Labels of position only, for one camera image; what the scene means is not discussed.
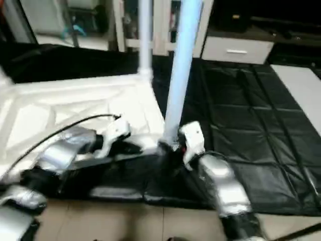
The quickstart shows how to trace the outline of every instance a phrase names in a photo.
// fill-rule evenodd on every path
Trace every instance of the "drawer handle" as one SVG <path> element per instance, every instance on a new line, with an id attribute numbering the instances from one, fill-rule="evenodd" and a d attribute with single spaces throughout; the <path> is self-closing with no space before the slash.
<path id="1" fill-rule="evenodd" d="M 245 50 L 227 49 L 226 52 L 229 54 L 247 54 L 247 51 Z"/>

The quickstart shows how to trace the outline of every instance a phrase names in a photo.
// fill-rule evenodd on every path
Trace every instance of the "beige floor tile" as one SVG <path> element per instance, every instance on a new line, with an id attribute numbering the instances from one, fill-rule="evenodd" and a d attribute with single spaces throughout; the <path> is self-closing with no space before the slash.
<path id="1" fill-rule="evenodd" d="M 183 237 L 189 241 L 226 240 L 216 212 L 165 208 L 163 240 L 173 236 Z"/>
<path id="2" fill-rule="evenodd" d="M 270 239 L 278 238 L 321 222 L 321 217 L 277 216 L 260 214 L 261 225 Z M 321 232 L 300 240 L 321 240 Z"/>
<path id="3" fill-rule="evenodd" d="M 70 203 L 58 241 L 161 241 L 163 208 L 143 204 Z"/>
<path id="4" fill-rule="evenodd" d="M 68 209 L 67 201 L 49 200 L 48 207 L 37 219 L 41 222 L 36 241 L 56 241 Z"/>

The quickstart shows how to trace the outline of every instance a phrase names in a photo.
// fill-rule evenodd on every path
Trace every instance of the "wire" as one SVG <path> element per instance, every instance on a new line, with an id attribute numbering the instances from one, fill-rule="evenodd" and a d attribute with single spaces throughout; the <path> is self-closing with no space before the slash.
<path id="1" fill-rule="evenodd" d="M 86 117 L 84 119 L 81 119 L 79 121 L 76 121 L 76 122 L 73 122 L 65 127 L 62 127 L 60 129 L 58 129 L 57 131 L 51 133 L 49 136 L 43 138 L 42 140 L 40 140 L 39 142 L 37 142 L 36 144 L 34 144 L 32 147 L 30 147 L 24 154 L 22 154 L 20 157 L 18 157 L 18 159 L 15 160 L 15 162 L 13 162 L 11 164 L 11 166 L 5 171 L 5 173 L 3 174 L 2 178 L 0 179 L 0 182 L 6 180 L 6 178 L 8 177 L 10 171 L 12 171 L 12 169 L 23 159 L 25 158 L 27 155 L 29 155 L 35 148 L 37 148 L 38 146 L 40 146 L 42 143 L 44 143 L 45 141 L 47 141 L 48 139 L 50 139 L 51 137 L 55 136 L 56 134 L 59 134 L 75 125 L 78 125 L 82 122 L 85 122 L 85 121 L 88 121 L 90 119 L 95 119 L 95 118 L 98 118 L 98 117 L 114 117 L 114 119 L 118 119 L 120 118 L 119 115 L 115 115 L 115 114 L 97 114 L 97 115 L 93 115 L 93 116 L 89 116 L 89 117 Z"/>

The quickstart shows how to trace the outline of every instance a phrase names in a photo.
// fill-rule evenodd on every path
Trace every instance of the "cabinet drawer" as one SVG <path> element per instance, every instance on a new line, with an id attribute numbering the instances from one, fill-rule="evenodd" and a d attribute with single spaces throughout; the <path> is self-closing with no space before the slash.
<path id="1" fill-rule="evenodd" d="M 263 64 L 272 42 L 208 37 L 202 58 L 237 63 Z"/>

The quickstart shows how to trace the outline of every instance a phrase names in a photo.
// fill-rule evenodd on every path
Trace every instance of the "black mat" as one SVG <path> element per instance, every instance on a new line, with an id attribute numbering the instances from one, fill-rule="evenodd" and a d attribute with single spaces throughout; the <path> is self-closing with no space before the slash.
<path id="1" fill-rule="evenodd" d="M 137 70 L 136 54 L 53 45 L 0 45 L 0 51 L 16 83 Z M 171 67 L 170 57 L 153 57 L 153 89 L 163 115 Z M 229 157 L 256 212 L 321 215 L 321 138 L 269 66 L 194 60 L 181 124 L 195 120 L 206 149 Z M 172 159 L 152 156 L 77 173 L 63 197 L 209 208 L 190 192 L 188 173 Z"/>

